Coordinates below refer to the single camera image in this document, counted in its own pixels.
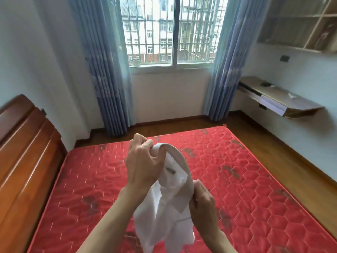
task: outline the blue curtain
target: blue curtain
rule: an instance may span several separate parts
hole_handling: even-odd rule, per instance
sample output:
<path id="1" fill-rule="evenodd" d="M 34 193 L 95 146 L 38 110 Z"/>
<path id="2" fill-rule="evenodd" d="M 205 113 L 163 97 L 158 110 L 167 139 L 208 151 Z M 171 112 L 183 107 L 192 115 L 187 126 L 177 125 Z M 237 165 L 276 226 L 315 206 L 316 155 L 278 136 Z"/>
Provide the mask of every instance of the blue curtain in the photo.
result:
<path id="1" fill-rule="evenodd" d="M 204 114 L 213 121 L 223 119 L 230 110 L 268 3 L 269 0 L 228 0 L 204 104 Z"/>
<path id="2" fill-rule="evenodd" d="M 69 0 L 111 137 L 134 124 L 131 78 L 119 0 Z"/>

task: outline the right hand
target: right hand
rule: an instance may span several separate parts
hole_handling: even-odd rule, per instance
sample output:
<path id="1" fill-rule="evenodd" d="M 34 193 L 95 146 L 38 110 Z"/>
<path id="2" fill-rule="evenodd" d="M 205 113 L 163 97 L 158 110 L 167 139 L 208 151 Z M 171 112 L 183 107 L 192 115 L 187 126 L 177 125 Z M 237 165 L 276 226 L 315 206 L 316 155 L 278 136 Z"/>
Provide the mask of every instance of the right hand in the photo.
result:
<path id="1" fill-rule="evenodd" d="M 201 181 L 193 180 L 194 195 L 189 203 L 192 222 L 201 238 L 207 241 L 216 238 L 221 230 L 218 226 L 215 200 Z"/>

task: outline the wooden headboard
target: wooden headboard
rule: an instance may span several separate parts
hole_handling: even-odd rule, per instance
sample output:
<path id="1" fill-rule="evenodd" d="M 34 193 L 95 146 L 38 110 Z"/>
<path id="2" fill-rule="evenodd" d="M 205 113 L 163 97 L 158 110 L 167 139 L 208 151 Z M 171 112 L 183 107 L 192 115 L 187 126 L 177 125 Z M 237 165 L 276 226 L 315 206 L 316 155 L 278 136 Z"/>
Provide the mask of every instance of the wooden headboard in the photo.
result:
<path id="1" fill-rule="evenodd" d="M 24 95 L 0 109 L 0 252 L 23 253 L 67 154 L 53 124 Z"/>

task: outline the quilted pattern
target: quilted pattern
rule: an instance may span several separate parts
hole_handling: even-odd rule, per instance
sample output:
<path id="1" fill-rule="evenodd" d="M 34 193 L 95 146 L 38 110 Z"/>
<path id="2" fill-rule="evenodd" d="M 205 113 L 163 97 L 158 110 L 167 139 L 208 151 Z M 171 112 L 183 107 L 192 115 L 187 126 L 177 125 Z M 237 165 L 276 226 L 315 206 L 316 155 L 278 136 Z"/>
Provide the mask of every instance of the quilted pattern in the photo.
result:
<path id="1" fill-rule="evenodd" d="M 333 253 L 335 240 L 225 127 L 153 138 L 185 156 L 216 200 L 218 220 L 238 253 Z M 76 252 L 127 183 L 129 142 L 72 150 L 65 159 L 29 253 Z M 184 252 L 209 252 L 198 232 Z M 120 252 L 142 252 L 130 221 Z M 160 243 L 154 252 L 164 253 Z"/>

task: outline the hexagon pattern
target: hexagon pattern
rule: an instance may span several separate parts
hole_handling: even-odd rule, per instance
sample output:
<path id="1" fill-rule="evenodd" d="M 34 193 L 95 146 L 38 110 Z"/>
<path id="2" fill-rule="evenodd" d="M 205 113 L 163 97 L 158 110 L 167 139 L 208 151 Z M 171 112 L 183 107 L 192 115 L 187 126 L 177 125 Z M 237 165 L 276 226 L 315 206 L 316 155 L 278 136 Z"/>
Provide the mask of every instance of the hexagon pattern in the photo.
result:
<path id="1" fill-rule="evenodd" d="M 238 253 L 332 253 L 336 241 L 293 199 L 226 128 L 153 137 L 177 147 L 193 179 L 216 201 L 218 221 Z M 76 252 L 127 183 L 129 142 L 70 151 L 40 220 L 29 253 Z M 197 230 L 184 252 L 209 252 Z M 130 221 L 120 252 L 142 252 Z M 164 244 L 154 252 L 165 252 Z"/>

